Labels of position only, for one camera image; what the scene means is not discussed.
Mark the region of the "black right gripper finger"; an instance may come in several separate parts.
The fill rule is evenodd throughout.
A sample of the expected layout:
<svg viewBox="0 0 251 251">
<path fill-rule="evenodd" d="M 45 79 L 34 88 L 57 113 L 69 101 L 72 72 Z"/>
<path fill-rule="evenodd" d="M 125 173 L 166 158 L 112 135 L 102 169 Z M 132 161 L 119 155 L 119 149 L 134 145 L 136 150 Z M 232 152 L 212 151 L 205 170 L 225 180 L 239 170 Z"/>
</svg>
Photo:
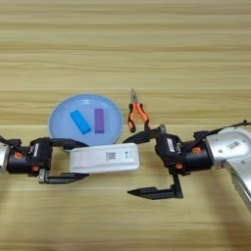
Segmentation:
<svg viewBox="0 0 251 251">
<path fill-rule="evenodd" d="M 130 190 L 128 194 L 150 200 L 168 199 L 175 197 L 175 193 L 172 189 L 158 189 L 157 187 L 137 188 Z"/>
<path fill-rule="evenodd" d="M 125 143 L 143 144 L 150 142 L 152 139 L 158 140 L 163 132 L 163 129 L 164 126 L 159 125 L 156 128 L 143 130 L 127 138 Z"/>
</svg>

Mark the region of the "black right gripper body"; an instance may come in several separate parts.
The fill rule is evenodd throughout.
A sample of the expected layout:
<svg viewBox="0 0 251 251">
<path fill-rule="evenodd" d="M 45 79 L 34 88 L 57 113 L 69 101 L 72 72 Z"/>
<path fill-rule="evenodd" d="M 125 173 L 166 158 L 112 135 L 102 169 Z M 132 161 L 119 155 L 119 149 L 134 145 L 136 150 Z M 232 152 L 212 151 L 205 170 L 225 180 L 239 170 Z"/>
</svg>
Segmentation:
<svg viewBox="0 0 251 251">
<path fill-rule="evenodd" d="M 183 197 L 178 176 L 210 170 L 213 166 L 204 141 L 197 144 L 194 140 L 182 142 L 176 135 L 162 133 L 156 140 L 155 151 L 173 176 L 174 183 L 169 189 L 174 191 L 174 198 Z"/>
</svg>

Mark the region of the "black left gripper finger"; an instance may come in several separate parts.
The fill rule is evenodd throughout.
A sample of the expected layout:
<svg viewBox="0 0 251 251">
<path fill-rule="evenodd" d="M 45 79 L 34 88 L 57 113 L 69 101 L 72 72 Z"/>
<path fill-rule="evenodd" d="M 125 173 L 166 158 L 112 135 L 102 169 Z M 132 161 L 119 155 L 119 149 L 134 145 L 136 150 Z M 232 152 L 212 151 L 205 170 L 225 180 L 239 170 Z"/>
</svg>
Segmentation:
<svg viewBox="0 0 251 251">
<path fill-rule="evenodd" d="M 88 174 L 61 173 L 58 176 L 45 175 L 46 184 L 68 184 L 88 177 Z"/>
<path fill-rule="evenodd" d="M 87 144 L 69 138 L 51 138 L 50 142 L 54 147 L 62 147 L 62 148 L 87 147 Z"/>
</svg>

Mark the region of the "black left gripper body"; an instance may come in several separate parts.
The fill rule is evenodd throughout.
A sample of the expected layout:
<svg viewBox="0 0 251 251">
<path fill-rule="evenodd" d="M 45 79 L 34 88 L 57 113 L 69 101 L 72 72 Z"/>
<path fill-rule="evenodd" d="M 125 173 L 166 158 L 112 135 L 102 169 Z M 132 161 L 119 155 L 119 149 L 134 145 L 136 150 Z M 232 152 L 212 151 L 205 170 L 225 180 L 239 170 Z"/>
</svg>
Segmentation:
<svg viewBox="0 0 251 251">
<path fill-rule="evenodd" d="M 45 183 L 45 175 L 50 172 L 53 147 L 49 137 L 40 137 L 22 146 L 19 139 L 9 139 L 10 147 L 7 159 L 7 172 L 11 175 L 37 176 Z"/>
</svg>

